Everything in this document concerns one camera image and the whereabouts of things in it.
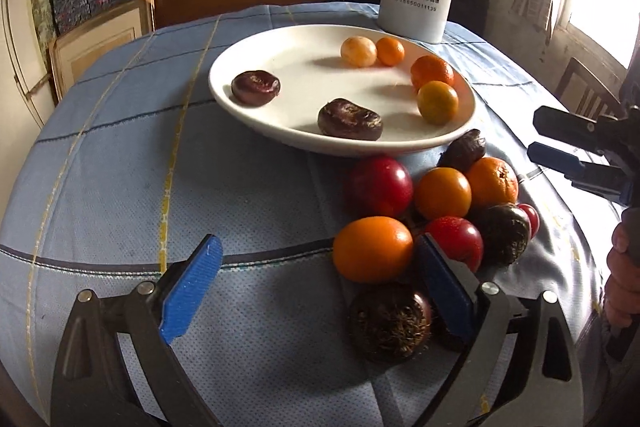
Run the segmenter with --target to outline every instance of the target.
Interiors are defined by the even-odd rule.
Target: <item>small red fruit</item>
[[[531,225],[531,237],[533,238],[540,229],[540,216],[538,215],[538,211],[535,210],[530,204],[521,203],[518,205],[518,208],[524,210],[527,217],[529,217],[529,223]]]
[[[397,217],[414,197],[414,183],[401,163],[389,156],[359,161],[345,186],[347,205],[359,216]]]
[[[424,229],[449,259],[465,263],[475,273],[482,263],[484,246],[478,229],[462,217],[439,217]]]

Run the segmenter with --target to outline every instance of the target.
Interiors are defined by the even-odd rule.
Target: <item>silver bolt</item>
[[[555,304],[556,302],[558,302],[558,296],[551,290],[543,292],[542,298],[545,299],[545,301],[547,301],[549,304]]]
[[[89,302],[91,300],[92,295],[93,294],[92,294],[91,290],[82,290],[78,294],[78,301],[79,302]]]
[[[156,285],[154,285],[151,281],[145,281],[145,282],[141,282],[136,287],[136,290],[138,290],[138,293],[140,295],[149,295],[149,293],[152,293],[155,288],[156,288]]]
[[[496,295],[500,291],[500,288],[498,288],[498,286],[491,281],[483,282],[482,286],[480,287],[482,288],[482,291],[487,295]]]

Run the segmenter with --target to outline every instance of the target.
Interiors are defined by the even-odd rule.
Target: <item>tablecloth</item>
[[[351,219],[341,187],[353,160],[259,136],[216,105],[207,83],[216,57],[245,37],[307,23],[376,28],[377,9],[258,6],[162,28],[101,57],[69,90],[31,149],[0,228],[0,359],[44,417],[75,295],[87,287],[128,293],[215,233],[223,267],[172,347],[225,426],[415,421],[457,355],[431,343],[381,369],[353,352],[345,317],[357,288],[330,258],[331,238]],[[521,201],[542,216],[526,253],[493,279],[519,296],[553,290],[578,341],[598,317],[617,209],[529,162],[526,147],[540,139],[533,111],[561,105],[522,68],[453,23],[442,44],[425,47],[468,78],[488,153],[513,166]],[[401,161],[419,178],[441,152]],[[161,416],[130,341],[121,341],[142,404]],[[478,410],[495,397],[506,360]]]

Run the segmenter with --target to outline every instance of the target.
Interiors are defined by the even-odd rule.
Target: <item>orange fruit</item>
[[[385,66],[397,66],[404,59],[402,42],[393,37],[382,37],[376,42],[378,60]]]
[[[451,167],[436,167],[414,190],[415,207],[427,219],[465,217],[471,207],[471,187],[465,175]]]
[[[500,158],[480,158],[466,172],[473,206],[493,206],[518,200],[518,179],[511,166]]]
[[[398,277],[414,255],[409,229],[392,217],[365,217],[334,238],[334,264],[353,282],[375,284]]]
[[[376,45],[366,37],[349,37],[340,47],[342,60],[356,68],[368,68],[376,63]]]
[[[417,58],[411,66],[411,82],[415,89],[434,80],[453,86],[453,68],[438,55],[428,54]]]
[[[427,123],[444,125],[458,112],[458,94],[449,84],[428,82],[418,91],[418,110]]]

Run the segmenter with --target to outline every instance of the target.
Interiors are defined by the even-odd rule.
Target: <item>finger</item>
[[[629,236],[622,223],[618,223],[615,229],[613,229],[611,244],[613,245],[613,248],[620,252],[625,252],[626,249],[629,248]]]
[[[607,255],[607,266],[613,279],[625,290],[640,292],[640,268],[626,253],[612,248]]]
[[[615,309],[608,300],[604,301],[604,314],[612,326],[628,328],[631,325],[631,315]]]
[[[640,313],[640,293],[625,290],[613,277],[607,280],[604,291],[615,309],[632,315]]]

